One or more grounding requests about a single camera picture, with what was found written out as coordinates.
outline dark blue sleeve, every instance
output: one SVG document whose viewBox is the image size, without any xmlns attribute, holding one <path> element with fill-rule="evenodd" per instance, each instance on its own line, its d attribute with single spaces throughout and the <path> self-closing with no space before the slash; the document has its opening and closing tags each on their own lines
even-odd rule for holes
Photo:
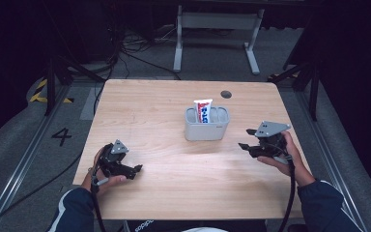
<svg viewBox="0 0 371 232">
<path fill-rule="evenodd" d="M 60 199 L 56 215 L 47 231 L 93 232 L 95 218 L 93 209 L 92 195 L 87 189 L 70 190 Z"/>
<path fill-rule="evenodd" d="M 312 232 L 360 232 L 361 230 L 343 211 L 343 195 L 324 181 L 298 188 L 303 218 Z"/>
</svg>

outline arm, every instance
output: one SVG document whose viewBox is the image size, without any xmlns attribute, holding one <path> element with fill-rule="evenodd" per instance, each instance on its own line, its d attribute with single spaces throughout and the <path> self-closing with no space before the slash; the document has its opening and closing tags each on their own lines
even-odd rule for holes
<svg viewBox="0 0 371 232">
<path fill-rule="evenodd" d="M 94 165 L 96 164 L 101 150 L 96 154 Z M 92 171 L 86 174 L 80 188 L 76 188 L 65 193 L 59 201 L 58 210 L 48 229 L 53 231 L 94 231 L 94 202 L 90 186 L 92 184 Z M 97 173 L 99 180 L 105 178 L 101 169 Z M 107 183 L 100 186 L 98 197 L 104 194 L 109 188 L 126 180 L 125 176 L 111 176 Z"/>
<path fill-rule="evenodd" d="M 308 231 L 361 231 L 342 210 L 343 195 L 330 184 L 315 180 L 304 166 L 291 134 L 287 131 L 282 134 L 287 141 L 287 151 L 294 161 L 298 195 Z M 290 175 L 288 165 L 275 159 L 259 157 L 257 160 Z"/>
</svg>

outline hand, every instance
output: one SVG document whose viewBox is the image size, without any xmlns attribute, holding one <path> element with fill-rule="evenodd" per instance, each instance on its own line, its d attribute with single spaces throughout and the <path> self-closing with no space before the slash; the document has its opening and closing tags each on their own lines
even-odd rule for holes
<svg viewBox="0 0 371 232">
<path fill-rule="evenodd" d="M 95 160 L 93 161 L 93 167 L 86 174 L 86 177 L 84 178 L 83 183 L 81 185 L 83 188 L 87 189 L 88 191 L 90 191 L 90 187 L 91 187 L 91 184 L 92 184 L 92 173 L 94 171 L 94 167 L 95 167 L 96 162 L 98 161 L 98 158 L 99 158 L 99 156 L 100 156 L 100 154 L 101 154 L 102 151 L 103 151 L 103 148 L 101 148 L 98 151 L 98 153 L 96 154 Z M 104 176 L 103 172 L 101 171 L 101 169 L 99 169 L 99 171 L 96 174 L 96 176 L 98 177 L 98 180 L 99 181 L 101 181 L 101 180 L 103 180 L 103 179 L 106 178 Z M 100 196 L 103 193 L 105 193 L 110 187 L 116 186 L 117 184 L 119 184 L 121 182 L 124 182 L 126 179 L 127 179 L 126 176 L 110 176 L 108 178 L 108 181 L 106 183 L 104 183 L 103 185 L 99 186 L 98 196 Z"/>
<path fill-rule="evenodd" d="M 315 182 L 315 178 L 310 174 L 310 172 L 306 169 L 305 165 L 303 164 L 302 158 L 300 157 L 300 151 L 295 145 L 291 134 L 288 131 L 283 131 L 281 134 L 285 137 L 285 140 L 287 141 L 286 148 L 288 154 L 292 156 L 292 160 L 294 162 L 295 179 L 298 185 L 300 187 L 303 187 Z M 289 166 L 287 164 L 284 164 L 273 158 L 268 157 L 258 157 L 257 160 L 267 165 L 274 166 L 278 168 L 278 170 L 283 174 L 290 176 Z"/>
</svg>

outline wooden table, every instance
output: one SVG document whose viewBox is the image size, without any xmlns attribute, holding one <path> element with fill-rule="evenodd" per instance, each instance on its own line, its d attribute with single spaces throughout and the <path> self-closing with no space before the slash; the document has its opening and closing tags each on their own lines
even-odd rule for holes
<svg viewBox="0 0 371 232">
<path fill-rule="evenodd" d="M 223 90 L 232 98 L 221 97 Z M 199 99 L 228 108 L 221 140 L 185 139 L 185 110 Z M 101 197 L 103 218 L 283 218 L 289 177 L 238 145 L 257 144 L 245 130 L 258 129 L 264 120 L 291 124 L 271 83 L 108 80 L 73 183 L 81 184 L 101 147 L 120 139 L 129 148 L 123 164 L 144 166 L 133 181 Z M 289 131 L 301 151 L 294 128 Z M 291 218 L 300 217 L 296 197 Z"/>
</svg>

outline plastic container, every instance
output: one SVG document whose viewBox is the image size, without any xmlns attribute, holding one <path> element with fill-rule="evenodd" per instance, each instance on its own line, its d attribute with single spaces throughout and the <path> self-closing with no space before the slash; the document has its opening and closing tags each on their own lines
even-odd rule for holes
<svg viewBox="0 0 371 232">
<path fill-rule="evenodd" d="M 185 110 L 185 139 L 189 141 L 222 139 L 230 122 L 227 108 L 212 106 L 210 120 L 210 123 L 199 123 L 195 108 L 187 108 Z"/>
</svg>

